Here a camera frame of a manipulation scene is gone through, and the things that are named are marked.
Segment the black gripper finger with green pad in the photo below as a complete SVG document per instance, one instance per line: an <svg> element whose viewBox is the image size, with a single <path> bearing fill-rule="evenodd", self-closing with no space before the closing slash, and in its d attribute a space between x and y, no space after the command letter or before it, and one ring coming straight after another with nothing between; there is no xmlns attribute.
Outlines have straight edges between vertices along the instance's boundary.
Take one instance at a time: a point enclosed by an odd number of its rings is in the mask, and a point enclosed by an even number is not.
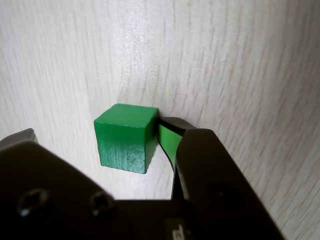
<svg viewBox="0 0 320 240"><path fill-rule="evenodd" d="M175 176L193 206L199 240L282 240L262 202L217 135L178 117L159 126L181 137Z"/></svg>
<svg viewBox="0 0 320 240"><path fill-rule="evenodd" d="M112 198L36 141L29 128L0 142L3 240L110 240Z"/></svg>

